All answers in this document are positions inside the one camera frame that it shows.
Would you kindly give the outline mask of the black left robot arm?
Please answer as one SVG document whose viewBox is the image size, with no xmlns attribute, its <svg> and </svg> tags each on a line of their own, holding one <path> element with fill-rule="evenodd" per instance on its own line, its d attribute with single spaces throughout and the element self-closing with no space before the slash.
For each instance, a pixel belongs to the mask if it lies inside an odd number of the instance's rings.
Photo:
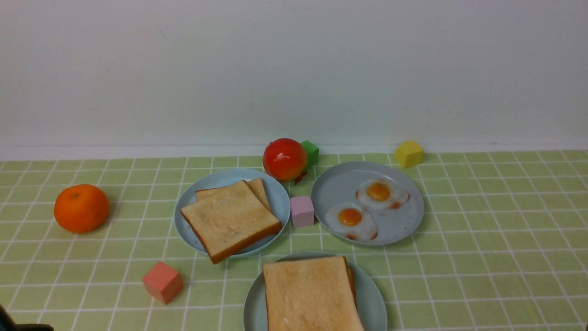
<svg viewBox="0 0 588 331">
<path fill-rule="evenodd" d="M 1 331 L 54 331 L 49 324 L 25 323 L 18 324 L 8 314 L 3 306 L 0 306 L 0 330 Z"/>
</svg>

